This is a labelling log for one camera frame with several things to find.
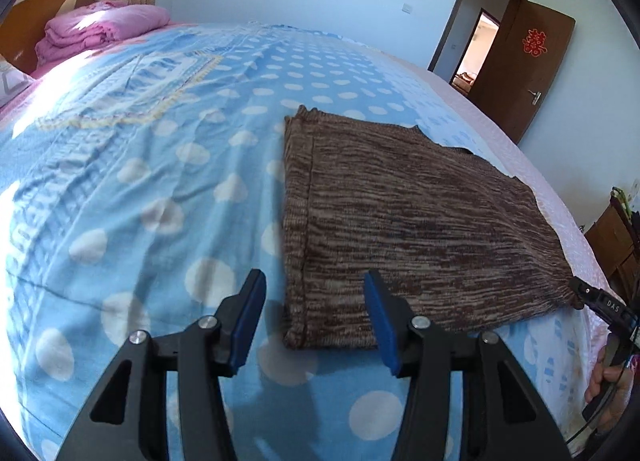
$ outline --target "metal screw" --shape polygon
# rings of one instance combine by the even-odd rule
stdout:
[[[200,329],[211,329],[218,325],[218,319],[213,315],[207,315],[198,320],[198,327]]]
[[[427,329],[431,325],[431,320],[426,316],[418,315],[411,319],[411,325],[416,329]]]
[[[482,342],[495,346],[500,340],[500,337],[491,331],[485,331],[482,333]]]
[[[146,340],[146,331],[142,329],[138,329],[137,331],[133,331],[129,335],[129,342],[132,344],[138,345]]]

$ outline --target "human hand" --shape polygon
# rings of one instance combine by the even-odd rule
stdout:
[[[629,403],[631,389],[634,384],[634,373],[630,368],[627,367],[624,369],[624,372],[620,377],[620,370],[623,368],[622,365],[605,368],[602,363],[604,361],[604,356],[605,348],[603,347],[598,352],[598,360],[595,367],[593,367],[589,386],[584,393],[584,401],[590,403],[594,397],[600,394],[603,380],[610,381],[611,383],[618,382],[618,386],[611,403],[609,403],[609,406],[600,416],[597,425],[598,432],[608,432],[616,426]]]

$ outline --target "pink folded blanket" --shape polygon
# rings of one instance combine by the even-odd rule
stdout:
[[[169,23],[164,8],[127,4],[126,0],[101,0],[49,20],[45,37],[35,47],[38,66],[137,37]]]

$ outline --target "blue bedsheet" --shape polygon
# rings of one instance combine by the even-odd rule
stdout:
[[[239,458],[390,458],[408,382],[375,351],[281,343],[284,117],[300,104],[418,124],[504,170],[423,81],[383,54],[282,26],[147,34],[66,62],[5,114],[6,327],[22,433],[43,459],[54,458],[130,331],[183,329],[213,313],[252,267],[267,276],[268,301],[246,367],[222,381]],[[567,429],[586,354],[579,319],[558,312],[498,332]],[[458,377],[452,387],[447,459],[459,451]],[[168,414],[179,459],[174,378]]]

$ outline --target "brown knitted sweater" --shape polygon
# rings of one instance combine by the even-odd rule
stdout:
[[[570,303],[572,272],[528,186],[417,127],[300,107],[286,118],[285,342],[369,348],[363,276],[449,330]]]

